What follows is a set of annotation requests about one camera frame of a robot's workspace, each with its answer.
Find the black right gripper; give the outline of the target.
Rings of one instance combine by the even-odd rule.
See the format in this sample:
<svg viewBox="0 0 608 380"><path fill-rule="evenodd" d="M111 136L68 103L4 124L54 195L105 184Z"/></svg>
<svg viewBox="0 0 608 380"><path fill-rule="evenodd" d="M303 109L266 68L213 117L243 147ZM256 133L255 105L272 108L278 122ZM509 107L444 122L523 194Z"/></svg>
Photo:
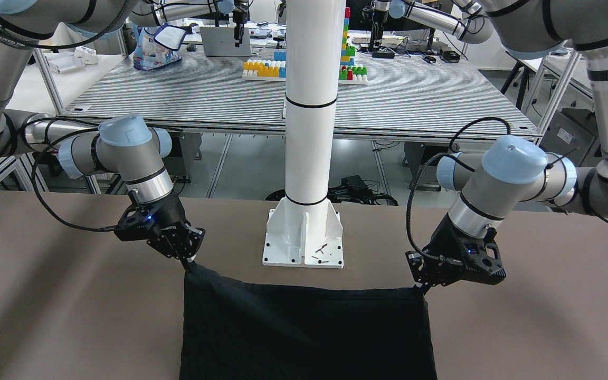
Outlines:
<svg viewBox="0 0 608 380"><path fill-rule="evenodd" d="M133 202L121 215L114 233L121 241L143 240L164 257L181 260L187 273L195 270L196 253L205 238L205 229L193 227L186 218L177 193L149 204Z"/></svg>

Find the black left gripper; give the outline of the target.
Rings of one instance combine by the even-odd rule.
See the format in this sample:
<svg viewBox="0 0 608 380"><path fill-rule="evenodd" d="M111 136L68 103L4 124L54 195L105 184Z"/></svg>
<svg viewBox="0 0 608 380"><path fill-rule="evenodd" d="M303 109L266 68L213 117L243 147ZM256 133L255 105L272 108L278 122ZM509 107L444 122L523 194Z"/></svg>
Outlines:
<svg viewBox="0 0 608 380"><path fill-rule="evenodd" d="M405 254L413 281L422 288L461 280L495 286L506 278L496 235L492 227L482 238L468 236L445 216L427 246Z"/></svg>

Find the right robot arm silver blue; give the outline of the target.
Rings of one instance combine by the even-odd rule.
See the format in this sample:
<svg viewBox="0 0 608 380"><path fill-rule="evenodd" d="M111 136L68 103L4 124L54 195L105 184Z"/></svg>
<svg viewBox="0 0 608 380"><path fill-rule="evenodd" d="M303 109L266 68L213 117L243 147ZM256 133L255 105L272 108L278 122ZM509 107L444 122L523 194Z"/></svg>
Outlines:
<svg viewBox="0 0 608 380"><path fill-rule="evenodd" d="M31 187L46 211L70 228L112 232L121 241L145 241L166 258L191 271L205 230L192 226L163 159L172 139L166 127L149 127L140 115L111 118L98 125L72 119L44 50L71 51L106 34L121 35L134 10L148 1L0 1L0 159L36 152L57 153L72 178L115 173L125 184L130 205L117 224L89 227L68 222L43 199L31 168ZM34 58L52 113L9 108Z"/></svg>

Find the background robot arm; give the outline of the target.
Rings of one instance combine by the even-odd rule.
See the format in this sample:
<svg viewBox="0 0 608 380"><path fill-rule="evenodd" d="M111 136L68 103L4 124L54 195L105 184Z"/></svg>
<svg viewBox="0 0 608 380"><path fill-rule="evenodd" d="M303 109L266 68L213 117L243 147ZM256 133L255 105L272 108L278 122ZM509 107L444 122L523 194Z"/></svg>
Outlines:
<svg viewBox="0 0 608 380"><path fill-rule="evenodd" d="M419 2L408 1L374 1L372 10L372 26L368 50L374 51L381 45L384 34L384 24L387 17L408 18L425 25L427 28L446 32L468 44L480 44L492 36L493 26L483 13L482 6L476 1L453 1L462 12L462 17L454 17L434 7Z"/></svg>

